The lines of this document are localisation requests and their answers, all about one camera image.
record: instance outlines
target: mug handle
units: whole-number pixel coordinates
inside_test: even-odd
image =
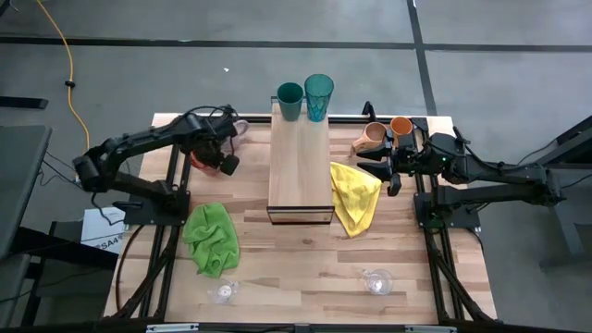
[[[362,136],[360,139],[354,141],[351,144],[351,152],[352,152],[352,154],[356,154],[359,151],[365,149],[365,146],[367,145],[367,143],[368,143],[368,139],[366,139],[364,136]]]
[[[241,119],[234,123],[234,127],[237,129],[238,135],[243,135],[249,130],[249,122]]]

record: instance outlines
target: dark green cup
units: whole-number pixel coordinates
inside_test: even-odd
[[[295,121],[300,115],[304,90],[298,83],[287,82],[277,88],[277,101],[281,115],[287,121]]]

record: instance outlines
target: yellow cable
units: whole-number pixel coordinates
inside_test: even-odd
[[[41,7],[41,10],[45,13],[45,15],[47,16],[49,21],[52,22],[55,30],[57,31],[59,36],[62,38],[62,42],[64,42],[64,46],[66,46],[66,51],[68,52],[68,59],[70,62],[69,80],[73,81],[73,79],[74,79],[74,61],[72,60],[72,54],[70,53],[70,48],[68,46],[68,42],[66,42],[66,38],[64,37],[64,34],[59,29],[56,22],[52,18],[52,16],[49,15],[49,12],[47,11],[47,9],[45,9],[45,6],[41,3],[41,0],[37,0],[37,4],[39,4],[39,6]],[[76,117],[76,119],[78,120],[78,122],[82,126],[84,133],[86,134],[86,150],[82,152],[84,154],[91,147],[91,134],[89,134],[89,130],[86,128],[86,125],[84,124],[84,121],[82,121],[82,118],[80,118],[80,116],[76,113],[76,111],[74,111],[74,106],[72,105],[72,87],[68,87],[68,106],[70,108],[70,111],[72,112],[72,115],[74,115],[74,117]]]

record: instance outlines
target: wooden box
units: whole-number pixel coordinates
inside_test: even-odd
[[[286,121],[272,100],[269,202],[272,224],[329,224],[331,200],[328,120],[313,122],[306,103],[296,121]]]

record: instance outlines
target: wooden platform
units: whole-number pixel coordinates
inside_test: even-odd
[[[156,114],[153,125],[162,126],[174,116]],[[429,117],[428,123],[432,133],[452,133],[450,117]],[[355,165],[358,158],[349,157],[350,145],[362,129],[362,125],[330,125],[331,161]],[[206,291],[214,281],[197,274],[187,246],[179,241],[166,320],[436,323],[424,236],[414,220],[413,178],[401,177],[402,188],[396,197],[388,197],[387,185],[383,185],[372,226],[356,238],[348,238],[336,216],[328,226],[272,226],[265,211],[269,141],[268,124],[252,125],[246,143],[237,152],[240,165],[232,177],[209,178],[196,169],[191,171],[191,204],[221,202],[235,225],[240,263],[226,271],[223,278],[238,281],[239,292],[229,305],[212,304]],[[140,176],[163,179],[169,154],[170,149],[147,154]],[[124,301],[146,273],[153,236],[154,228],[146,227],[130,247],[122,271]],[[483,310],[496,317],[483,255],[475,236],[463,229],[453,229],[450,241],[460,281]],[[377,268],[388,270],[395,279],[388,296],[371,296],[364,289],[362,270]],[[443,289],[447,309],[452,313],[446,283]],[[158,291],[155,288],[153,310]],[[114,312],[112,286],[105,315]]]
[[[331,221],[328,132],[326,118],[308,119],[305,103],[296,121],[286,121],[279,104],[272,104],[267,212],[273,223]]]

